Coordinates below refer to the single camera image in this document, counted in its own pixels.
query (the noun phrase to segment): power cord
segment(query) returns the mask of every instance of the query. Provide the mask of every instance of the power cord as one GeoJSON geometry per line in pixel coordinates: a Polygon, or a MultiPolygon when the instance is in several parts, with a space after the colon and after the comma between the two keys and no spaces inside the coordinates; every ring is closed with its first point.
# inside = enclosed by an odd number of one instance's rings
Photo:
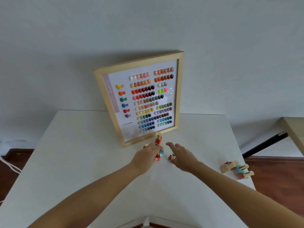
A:
{"type": "Polygon", "coordinates": [[[19,169],[17,166],[14,166],[13,164],[10,164],[8,161],[5,161],[1,156],[0,156],[0,161],[2,161],[4,164],[8,165],[12,171],[16,172],[17,174],[20,174],[21,173],[21,169],[19,169]]]}

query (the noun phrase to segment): hand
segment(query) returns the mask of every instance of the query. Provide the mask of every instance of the hand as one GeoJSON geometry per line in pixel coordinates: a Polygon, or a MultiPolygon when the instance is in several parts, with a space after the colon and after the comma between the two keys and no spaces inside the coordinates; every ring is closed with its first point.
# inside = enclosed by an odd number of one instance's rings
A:
{"type": "Polygon", "coordinates": [[[130,162],[130,165],[132,165],[138,171],[139,175],[144,174],[157,160],[155,156],[159,153],[159,151],[161,151],[161,149],[161,146],[156,146],[151,143],[146,148],[136,152],[134,158],[130,162]]]}
{"type": "Polygon", "coordinates": [[[182,171],[191,172],[192,168],[199,162],[193,153],[180,144],[174,145],[172,142],[167,142],[166,145],[171,148],[176,157],[176,159],[170,160],[170,162],[182,171]]]}

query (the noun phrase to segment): framed color chart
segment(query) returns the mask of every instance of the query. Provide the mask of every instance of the framed color chart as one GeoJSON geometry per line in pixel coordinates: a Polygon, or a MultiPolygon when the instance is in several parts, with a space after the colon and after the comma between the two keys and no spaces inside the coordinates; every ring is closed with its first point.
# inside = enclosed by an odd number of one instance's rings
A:
{"type": "Polygon", "coordinates": [[[122,146],[177,129],[183,62],[178,51],[94,71],[122,146]]]}

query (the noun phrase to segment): wooden table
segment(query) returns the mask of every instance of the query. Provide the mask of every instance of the wooden table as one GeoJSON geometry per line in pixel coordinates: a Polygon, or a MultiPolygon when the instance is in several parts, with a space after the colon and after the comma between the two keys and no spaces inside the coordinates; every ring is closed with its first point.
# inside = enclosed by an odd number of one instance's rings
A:
{"type": "MultiPolygon", "coordinates": [[[[162,144],[179,143],[211,168],[244,163],[224,115],[181,114],[162,144]]],[[[27,227],[68,195],[129,163],[144,142],[119,145],[108,112],[57,112],[0,208],[0,227],[27,227]]],[[[118,227],[153,215],[196,227],[246,227],[205,184],[177,169],[165,155],[134,180],[90,225],[118,227]]],[[[241,183],[254,188],[251,178],[241,183]]]]}

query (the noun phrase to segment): forearm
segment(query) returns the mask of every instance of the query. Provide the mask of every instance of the forearm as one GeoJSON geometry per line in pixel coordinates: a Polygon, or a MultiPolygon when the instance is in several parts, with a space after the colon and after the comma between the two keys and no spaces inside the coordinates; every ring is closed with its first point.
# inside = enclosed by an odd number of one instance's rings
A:
{"type": "Polygon", "coordinates": [[[197,163],[191,173],[213,190],[250,228],[304,227],[304,219],[263,194],[197,163]]]}
{"type": "Polygon", "coordinates": [[[29,228],[87,227],[138,175],[131,165],[126,165],[68,196],[29,228]]]}

